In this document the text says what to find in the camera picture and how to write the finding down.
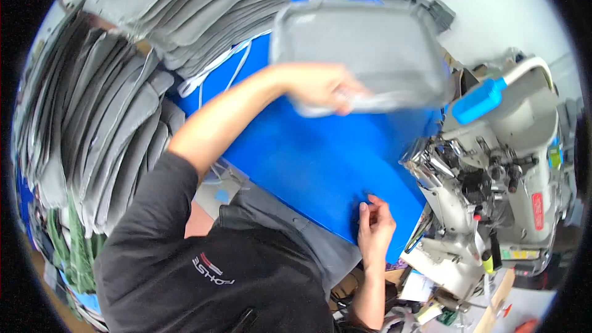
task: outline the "sticker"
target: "sticker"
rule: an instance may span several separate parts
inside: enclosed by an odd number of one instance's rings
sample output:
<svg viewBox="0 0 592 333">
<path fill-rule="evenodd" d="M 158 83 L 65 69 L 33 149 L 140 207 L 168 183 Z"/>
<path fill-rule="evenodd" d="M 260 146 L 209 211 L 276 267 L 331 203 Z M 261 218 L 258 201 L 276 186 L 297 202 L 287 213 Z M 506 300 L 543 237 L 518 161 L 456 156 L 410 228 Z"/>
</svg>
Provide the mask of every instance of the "sticker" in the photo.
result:
<svg viewBox="0 0 592 333">
<path fill-rule="evenodd" d="M 543 213 L 543 194 L 540 192 L 532 195 L 532 211 L 535 215 L 535 229 L 543 230 L 545 214 Z"/>
<path fill-rule="evenodd" d="M 536 260 L 541 255 L 541 251 L 534 249 L 526 249 L 521 251 L 510 251 L 507 249 L 501 250 L 502 260 Z"/>
</svg>

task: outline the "red label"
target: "red label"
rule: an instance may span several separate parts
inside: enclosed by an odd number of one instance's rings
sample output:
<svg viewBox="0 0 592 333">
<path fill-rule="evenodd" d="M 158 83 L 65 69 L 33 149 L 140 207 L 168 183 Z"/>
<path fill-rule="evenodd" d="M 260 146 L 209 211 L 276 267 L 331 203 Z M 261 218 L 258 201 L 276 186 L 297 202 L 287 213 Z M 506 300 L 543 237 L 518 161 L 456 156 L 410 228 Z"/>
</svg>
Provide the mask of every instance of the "red label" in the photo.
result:
<svg viewBox="0 0 592 333">
<path fill-rule="evenodd" d="M 535 229 L 543 230 L 545 225 L 545 214 L 543 213 L 543 194 L 535 193 L 532 195 L 532 211 L 535 214 Z"/>
</svg>

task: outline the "paper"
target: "paper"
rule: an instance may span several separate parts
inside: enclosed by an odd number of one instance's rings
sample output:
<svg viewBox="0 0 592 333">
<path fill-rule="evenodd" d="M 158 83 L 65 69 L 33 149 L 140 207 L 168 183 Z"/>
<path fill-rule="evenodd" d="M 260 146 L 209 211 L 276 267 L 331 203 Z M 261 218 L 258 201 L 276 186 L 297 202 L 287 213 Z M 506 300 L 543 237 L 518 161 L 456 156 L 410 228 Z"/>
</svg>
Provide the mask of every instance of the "paper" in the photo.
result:
<svg viewBox="0 0 592 333">
<path fill-rule="evenodd" d="M 427 302 L 432 294 L 434 282 L 417 270 L 412 270 L 405 281 L 403 292 L 399 299 L 407 301 Z"/>
</svg>

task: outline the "black t-shirt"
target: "black t-shirt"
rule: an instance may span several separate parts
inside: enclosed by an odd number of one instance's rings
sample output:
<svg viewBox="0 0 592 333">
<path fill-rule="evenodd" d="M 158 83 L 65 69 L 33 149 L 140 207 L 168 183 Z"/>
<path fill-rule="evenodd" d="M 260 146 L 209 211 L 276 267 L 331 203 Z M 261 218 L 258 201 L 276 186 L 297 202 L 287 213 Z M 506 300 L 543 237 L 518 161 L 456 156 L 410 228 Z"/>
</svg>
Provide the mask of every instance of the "black t-shirt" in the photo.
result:
<svg viewBox="0 0 592 333">
<path fill-rule="evenodd" d="M 170 153 L 140 182 L 95 260 L 110 331 L 229 332 L 253 309 L 249 332 L 333 332 L 317 265 L 281 232 L 214 228 L 183 239 L 197 183 Z"/>
</svg>

